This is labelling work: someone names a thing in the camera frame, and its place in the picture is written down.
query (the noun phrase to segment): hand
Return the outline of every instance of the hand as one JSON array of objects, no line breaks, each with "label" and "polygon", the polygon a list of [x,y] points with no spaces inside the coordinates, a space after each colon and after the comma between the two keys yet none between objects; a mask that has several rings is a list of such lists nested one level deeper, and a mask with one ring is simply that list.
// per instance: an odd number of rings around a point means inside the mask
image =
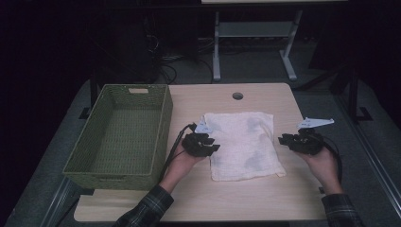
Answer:
[{"label": "hand", "polygon": [[309,165],[310,171],[322,184],[326,195],[344,193],[337,176],[337,160],[327,148],[316,155],[295,152]]},{"label": "hand", "polygon": [[173,157],[175,158],[171,161],[164,178],[159,183],[159,185],[168,193],[173,191],[177,183],[191,171],[196,163],[205,159],[205,157],[194,157],[189,155],[184,151],[181,142],[174,151]]}]

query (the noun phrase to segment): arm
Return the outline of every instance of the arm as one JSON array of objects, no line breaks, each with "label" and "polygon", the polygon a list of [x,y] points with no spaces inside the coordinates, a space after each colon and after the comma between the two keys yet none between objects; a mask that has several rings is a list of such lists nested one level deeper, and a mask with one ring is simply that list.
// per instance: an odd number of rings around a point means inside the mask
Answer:
[{"label": "arm", "polygon": [[116,226],[152,226],[159,222],[166,210],[174,202],[171,192],[184,178],[192,167],[204,157],[193,157],[184,151],[181,143],[174,152],[172,160],[164,178],[154,186],[138,205],[120,217]]},{"label": "arm", "polygon": [[312,174],[322,184],[322,198],[329,226],[364,226],[349,197],[344,194],[337,177],[337,161],[333,154],[323,148],[316,155],[296,152],[306,161]]}]

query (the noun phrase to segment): white towel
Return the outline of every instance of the white towel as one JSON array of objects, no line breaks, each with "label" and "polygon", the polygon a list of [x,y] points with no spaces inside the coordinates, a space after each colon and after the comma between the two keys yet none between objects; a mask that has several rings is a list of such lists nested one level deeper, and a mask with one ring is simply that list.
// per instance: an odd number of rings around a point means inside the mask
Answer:
[{"label": "white towel", "polygon": [[220,145],[210,157],[214,181],[286,176],[273,146],[273,115],[262,112],[207,113],[209,133]]}]

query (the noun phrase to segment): wicker basket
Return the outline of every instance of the wicker basket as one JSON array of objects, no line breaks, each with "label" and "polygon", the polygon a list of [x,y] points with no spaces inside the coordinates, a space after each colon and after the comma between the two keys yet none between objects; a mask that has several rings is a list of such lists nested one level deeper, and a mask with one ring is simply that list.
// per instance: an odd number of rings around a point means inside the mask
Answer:
[{"label": "wicker basket", "polygon": [[149,190],[166,159],[167,85],[105,85],[64,168],[84,188]]}]

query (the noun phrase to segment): plaid shirt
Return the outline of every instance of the plaid shirt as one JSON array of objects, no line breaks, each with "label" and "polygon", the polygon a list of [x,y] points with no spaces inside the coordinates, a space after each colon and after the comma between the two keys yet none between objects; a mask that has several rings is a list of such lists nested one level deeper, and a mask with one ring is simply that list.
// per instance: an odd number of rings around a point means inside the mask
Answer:
[{"label": "plaid shirt", "polygon": [[[135,208],[119,218],[113,227],[155,226],[173,202],[173,198],[161,186],[156,185]],[[347,195],[325,196],[322,202],[330,227],[364,226]]]},{"label": "plaid shirt", "polygon": [[354,205],[345,194],[333,194],[322,198],[330,227],[364,226]]},{"label": "plaid shirt", "polygon": [[174,202],[161,186],[154,186],[138,205],[120,217],[113,227],[155,226]]}]

